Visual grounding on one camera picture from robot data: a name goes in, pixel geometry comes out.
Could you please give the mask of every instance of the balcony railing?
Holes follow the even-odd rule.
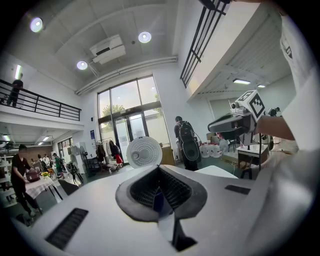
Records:
[[[11,93],[13,88],[19,89],[19,93]],[[1,105],[11,108],[22,109],[52,117],[80,121],[80,108],[16,87],[2,79],[0,79],[0,101]]]
[[[211,4],[213,6],[212,10],[207,9],[206,7],[203,7],[202,9],[200,20],[180,76],[180,79],[182,79],[186,88],[198,63],[201,63],[201,57],[204,54],[221,16],[226,15],[224,12],[227,6],[226,3],[220,0],[213,0],[212,2],[214,3],[214,5]]]

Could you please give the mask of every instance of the round ceiling light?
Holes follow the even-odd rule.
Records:
[[[36,33],[42,29],[42,25],[42,19],[36,17],[30,22],[30,29]]]
[[[148,43],[151,40],[151,34],[149,32],[142,32],[138,38],[141,43]]]
[[[76,67],[80,70],[85,70],[88,67],[88,64],[85,61],[81,60],[76,64]]]

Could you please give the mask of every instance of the checkered tablecloth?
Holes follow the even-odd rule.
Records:
[[[35,199],[42,191],[44,191],[51,185],[54,186],[55,184],[50,177],[47,177],[46,179],[42,177],[38,181],[26,184],[25,191],[28,193],[29,196]]]

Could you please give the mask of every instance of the air conditioner unit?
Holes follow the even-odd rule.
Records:
[[[90,48],[95,58],[94,63],[107,63],[126,54],[126,48],[118,34],[109,37]]]

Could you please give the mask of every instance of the door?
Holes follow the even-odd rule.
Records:
[[[114,121],[115,136],[120,147],[124,163],[128,163],[127,148],[135,138],[148,136],[145,116],[143,113],[134,113],[122,116]]]

